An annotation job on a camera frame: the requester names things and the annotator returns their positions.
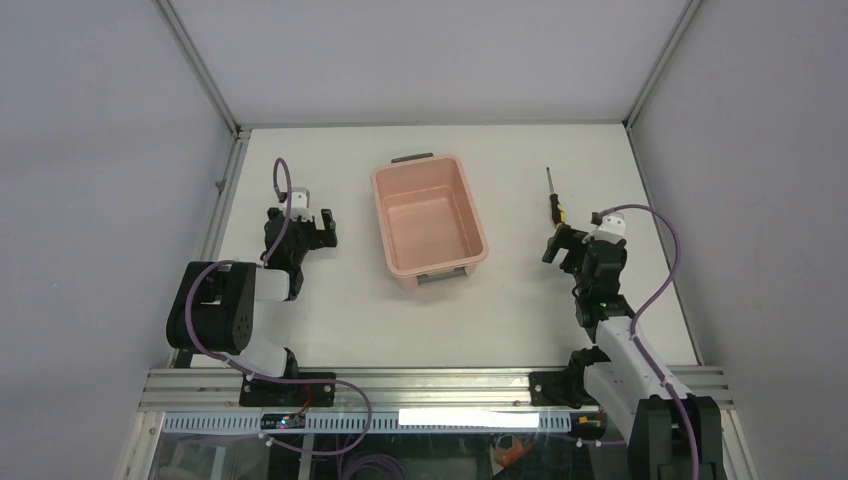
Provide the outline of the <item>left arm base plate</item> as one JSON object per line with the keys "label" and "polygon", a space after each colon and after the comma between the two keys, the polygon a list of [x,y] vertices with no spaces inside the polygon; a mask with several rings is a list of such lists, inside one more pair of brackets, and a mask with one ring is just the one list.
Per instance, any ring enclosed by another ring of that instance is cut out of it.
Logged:
{"label": "left arm base plate", "polygon": [[336,374],[329,371],[301,372],[298,379],[308,384],[280,384],[268,380],[243,378],[238,404],[241,407],[296,409],[332,407],[335,401],[333,380]]}

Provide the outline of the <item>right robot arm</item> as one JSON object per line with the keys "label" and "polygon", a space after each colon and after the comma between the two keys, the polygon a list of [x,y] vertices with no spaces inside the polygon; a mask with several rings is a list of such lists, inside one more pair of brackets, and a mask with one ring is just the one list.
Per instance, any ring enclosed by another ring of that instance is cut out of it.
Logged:
{"label": "right robot arm", "polygon": [[566,253],[561,269],[573,276],[576,319],[592,345],[574,351],[558,372],[529,376],[535,406],[598,406],[627,446],[634,479],[723,479],[721,414],[655,359],[620,293],[627,262],[622,235],[566,224],[548,240],[543,260]]}

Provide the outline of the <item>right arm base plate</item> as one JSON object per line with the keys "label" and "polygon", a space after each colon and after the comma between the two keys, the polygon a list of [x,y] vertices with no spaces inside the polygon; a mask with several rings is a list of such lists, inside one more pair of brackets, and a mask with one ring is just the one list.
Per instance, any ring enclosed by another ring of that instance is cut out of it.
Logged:
{"label": "right arm base plate", "polygon": [[533,371],[528,374],[528,381],[533,406],[563,406],[580,409],[598,405],[586,391],[583,373],[568,370]]}

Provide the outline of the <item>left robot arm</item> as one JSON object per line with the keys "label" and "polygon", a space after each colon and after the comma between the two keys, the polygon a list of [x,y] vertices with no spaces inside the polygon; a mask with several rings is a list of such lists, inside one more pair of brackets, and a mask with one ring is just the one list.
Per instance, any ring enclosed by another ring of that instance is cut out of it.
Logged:
{"label": "left robot arm", "polygon": [[263,394],[277,406],[294,403],[301,392],[294,353],[255,332],[258,303],[291,302],[304,283],[308,252],[338,246],[330,209],[315,217],[308,210],[289,217],[267,211],[264,243],[269,260],[191,262],[186,266],[166,321],[166,339],[176,349],[207,354],[250,379],[265,377]]}

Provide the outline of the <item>black yellow screwdriver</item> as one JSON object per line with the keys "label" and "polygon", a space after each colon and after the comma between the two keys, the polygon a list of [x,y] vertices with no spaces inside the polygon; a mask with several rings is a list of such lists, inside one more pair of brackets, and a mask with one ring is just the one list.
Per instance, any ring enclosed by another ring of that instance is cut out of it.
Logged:
{"label": "black yellow screwdriver", "polygon": [[549,187],[549,205],[550,205],[550,213],[551,220],[555,228],[559,228],[561,225],[566,223],[566,214],[562,203],[559,199],[559,195],[556,191],[551,169],[549,167],[546,168],[546,177]]}

